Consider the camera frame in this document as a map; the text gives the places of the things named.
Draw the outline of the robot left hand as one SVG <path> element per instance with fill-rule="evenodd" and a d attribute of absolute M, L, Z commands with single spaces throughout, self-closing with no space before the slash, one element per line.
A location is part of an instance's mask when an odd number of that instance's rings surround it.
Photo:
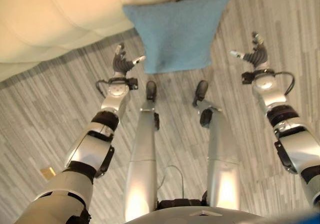
<path fill-rule="evenodd" d="M 146 56 L 138 56 L 135 59 L 127 60 L 124 43 L 117 45 L 112 61 L 112 68 L 116 76 L 125 77 L 127 72 L 133 69 L 137 64 L 143 62 Z"/>

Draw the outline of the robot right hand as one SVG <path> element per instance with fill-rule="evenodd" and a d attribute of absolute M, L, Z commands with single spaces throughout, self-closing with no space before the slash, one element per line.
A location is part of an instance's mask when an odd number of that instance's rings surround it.
<path fill-rule="evenodd" d="M 229 54 L 237 59 L 246 61 L 253 65 L 254 68 L 259 67 L 268 61 L 268 52 L 264 45 L 264 39 L 258 32 L 252 32 L 253 51 L 250 53 L 242 53 L 236 50 L 229 51 Z"/>

